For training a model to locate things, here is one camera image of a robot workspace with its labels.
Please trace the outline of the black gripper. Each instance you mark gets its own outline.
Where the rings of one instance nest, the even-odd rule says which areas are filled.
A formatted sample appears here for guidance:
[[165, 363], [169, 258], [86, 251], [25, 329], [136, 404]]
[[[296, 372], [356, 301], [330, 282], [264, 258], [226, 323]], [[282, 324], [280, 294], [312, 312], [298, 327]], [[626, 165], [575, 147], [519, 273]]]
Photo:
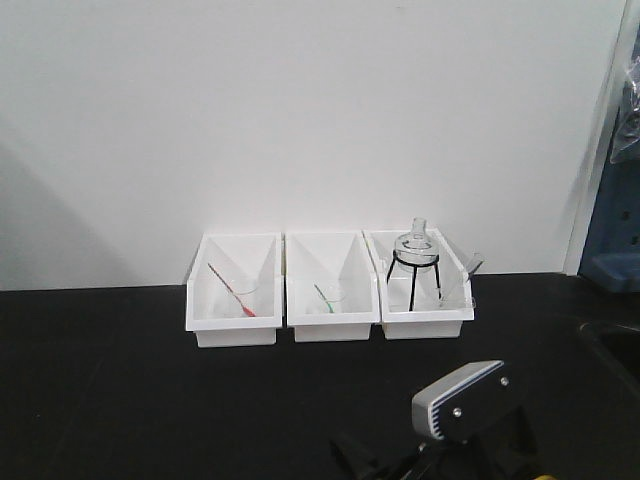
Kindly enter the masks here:
[[538, 479], [536, 438], [520, 406], [463, 442], [421, 443], [382, 463], [363, 443], [339, 434], [331, 454], [349, 479]]

